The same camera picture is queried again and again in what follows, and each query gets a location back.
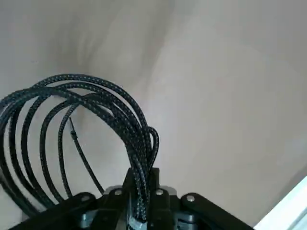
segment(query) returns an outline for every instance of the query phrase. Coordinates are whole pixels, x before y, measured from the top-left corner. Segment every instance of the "black plastic part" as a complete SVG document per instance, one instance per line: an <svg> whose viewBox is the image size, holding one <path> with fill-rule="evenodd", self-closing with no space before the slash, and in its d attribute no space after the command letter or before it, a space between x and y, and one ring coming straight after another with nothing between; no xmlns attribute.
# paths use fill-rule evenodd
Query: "black plastic part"
<svg viewBox="0 0 307 230"><path fill-rule="evenodd" d="M149 230L173 230L175 222L170 207L170 197L166 190L157 195L156 191L151 192L150 211L147 229Z"/></svg>
<svg viewBox="0 0 307 230"><path fill-rule="evenodd" d="M160 188L157 168L152 168L149 180L148 230L253 230L199 194L186 194L181 199L171 191L169 194ZM129 169L121 188L114 188L97 200L90 193L75 195L11 230L80 230L81 216L91 210L97 210L97 213L89 230L126 229L126 213L130 212L130 202L135 200L134 177Z"/></svg>
<svg viewBox="0 0 307 230"><path fill-rule="evenodd" d="M93 201L95 201L94 195L80 193L11 228L11 230L77 229L76 217L86 212Z"/></svg>
<svg viewBox="0 0 307 230"><path fill-rule="evenodd" d="M193 202L188 201L187 196L193 196ZM181 198L183 210L200 218L200 220L212 230L253 230L253 228L230 213L218 207L211 201L197 193L189 193Z"/></svg>

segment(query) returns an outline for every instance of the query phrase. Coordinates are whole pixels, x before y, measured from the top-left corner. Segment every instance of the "black braided cable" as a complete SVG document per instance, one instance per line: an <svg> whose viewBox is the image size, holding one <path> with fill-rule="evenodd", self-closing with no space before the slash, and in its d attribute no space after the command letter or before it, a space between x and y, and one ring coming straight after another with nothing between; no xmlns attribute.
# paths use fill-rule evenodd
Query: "black braided cable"
<svg viewBox="0 0 307 230"><path fill-rule="evenodd" d="M57 86L51 86L51 84L59 84L61 81L65 81L65 83ZM79 95L75 92L72 92L71 89L88 90L90 93L87 95ZM25 189L45 208L50 208L55 205L39 185L34 175L29 160L27 146L29 129L35 113L40 105L52 95L60 96L65 99L65 101L51 109L51 111L44 119L40 132L40 160L44 178L52 195L58 202L62 202L64 200L62 195L56 189L48 170L46 158L47 129L53 117L67 107L69 109L62 119L58 131L60 173L66 194L68 197L73 196L68 184L63 153L63 132L68 122L71 126L71 137L88 173L90 174L90 177L92 178L100 193L103 194L104 192L93 170L91 169L85 154L83 153L71 120L71 114L73 111L78 106L83 106L96 114L104 122L106 122L123 140L127 149L128 159L131 164L138 196L137 202L133 207L133 214L134 217L146 221L147 205L150 199L148 177L158 152L158 134L155 129L147 126L143 112L135 100L127 92L125 92L119 86L97 77L82 74L56 75L40 81L31 88L16 91L1 100L0 167L2 169L4 179L0 182L3 185L3 188L5 188L12 200L23 210L26 215L31 217L38 213L37 209L31 204L31 202L28 201L28 199L22 194L18 186L15 184L6 162L7 159L5 157L4 135L6 126L10 121L9 152L13 169L17 175L18 180L25 187ZM20 143L22 159L27 174L26 178L21 170L20 163L17 158L15 135L20 112L25 103L33 98L36 98L36 100L32 104L24 120Z"/></svg>

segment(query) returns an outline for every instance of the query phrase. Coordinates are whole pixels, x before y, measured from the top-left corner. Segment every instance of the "coiled cable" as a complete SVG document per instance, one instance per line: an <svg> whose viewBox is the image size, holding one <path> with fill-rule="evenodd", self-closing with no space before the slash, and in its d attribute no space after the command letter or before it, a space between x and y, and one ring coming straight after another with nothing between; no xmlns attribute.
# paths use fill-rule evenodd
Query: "coiled cable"
<svg viewBox="0 0 307 230"><path fill-rule="evenodd" d="M57 86L50 86L53 83L60 83L62 81L65 82ZM90 93L87 95L79 95L71 91L72 89L84 89L90 91ZM66 194L68 197L73 196L67 180L63 157L63 131L67 122L69 122L71 126L71 137L87 171L101 194L104 192L82 151L71 119L71 114L73 111L78 106L83 106L105 121L124 142L133 171L137 191L137 202L135 207L133 207L133 214L136 218L146 221L146 209L149 203L150 192L148 177L159 148L158 134L154 128L147 125L142 110L126 91L109 81L88 75L62 74L52 76L40 81L31 88L16 91L1 100L0 167L2 170L3 179L1 179L0 182L5 191L7 191L12 200L27 216L32 217L38 213L36 207L31 204L31 202L22 194L18 186L15 184L6 162L7 159L5 157L4 135L6 126L8 122L10 122L9 152L14 171L19 181L45 208L50 208L55 205L39 185L34 175L28 156L27 146L29 128L35 112L40 105L52 95L60 96L65 99L65 101L58 104L48 113L40 131L40 160L44 178L52 195L58 202L64 201L64 198L56 189L49 173L46 159L46 134L52 118L67 107L69 107L69 109L61 121L58 132L59 166ZM17 121L21 109L27 101L33 98L36 98L36 100L26 115L21 135L21 151L27 174L26 178L21 170L17 158L15 135Z"/></svg>

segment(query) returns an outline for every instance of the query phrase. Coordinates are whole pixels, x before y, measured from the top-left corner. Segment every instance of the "beige wall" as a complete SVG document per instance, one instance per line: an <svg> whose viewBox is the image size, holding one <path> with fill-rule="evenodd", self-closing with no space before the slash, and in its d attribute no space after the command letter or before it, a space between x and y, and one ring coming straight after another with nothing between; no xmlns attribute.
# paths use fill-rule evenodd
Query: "beige wall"
<svg viewBox="0 0 307 230"><path fill-rule="evenodd" d="M120 84L160 134L156 166L162 183L180 195L198 192L255 225L307 173L306 5L303 0L3 0L0 96L63 72ZM37 139L48 105L38 111L29 143L46 191ZM73 119L102 185L120 184L129 164L118 137L82 109ZM59 177L59 121L60 116L47 134L53 177ZM73 191L98 195L70 137L65 141ZM60 178L55 183L63 192ZM20 213L0 195L5 229Z"/></svg>

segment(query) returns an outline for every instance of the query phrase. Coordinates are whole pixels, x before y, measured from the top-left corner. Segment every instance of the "thin black wire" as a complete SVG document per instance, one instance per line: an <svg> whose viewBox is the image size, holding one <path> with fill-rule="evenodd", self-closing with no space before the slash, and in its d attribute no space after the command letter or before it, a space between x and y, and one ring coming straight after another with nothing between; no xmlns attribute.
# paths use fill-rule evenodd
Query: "thin black wire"
<svg viewBox="0 0 307 230"><path fill-rule="evenodd" d="M73 82L66 82L64 84L53 87L50 86L53 83L59 83L61 81ZM85 89L89 90L91 93L87 95L78 95L77 93L70 91L70 89ZM70 115L78 106L83 106L104 120L123 140L127 149L138 196L136 205L133 207L133 210L135 210L134 216L141 220L146 220L146 210L149 203L150 194L148 177L158 152L158 134L155 129L147 126L143 112L135 100L127 92L109 81L82 74L63 74L52 76L40 81L29 89L14 92L1 100L0 167L4 176L4 180L1 180L1 184L6 189L12 200L28 216L31 217L38 213L37 209L28 201L28 199L22 194L22 192L15 184L6 163L7 159L5 157L3 145L6 126L9 121L9 151L13 169L17 175L17 178L26 188L26 190L28 190L28 192L44 207L50 208L55 205L53 201L46 195L45 191L41 188L34 175L28 156L27 146L29 129L35 113L40 105L52 95L60 96L64 98L65 101L53 108L46 116L41 127L39 149L44 178L53 196L59 202L64 200L64 198L57 191L48 170L45 147L46 134L48 126L53 117L58 112L67 107L69 107L69 109L60 124L58 132L60 173L66 194L68 197L72 196L65 172L63 154L63 130L68 121L70 121L71 124L71 137L87 171L89 172L99 191L101 193L104 192L83 153L81 145L78 142L72 120L70 118ZM26 115L23 123L21 137L22 159L27 174L26 178L21 170L17 158L15 135L20 112L25 103L33 98L36 98L36 100Z"/></svg>

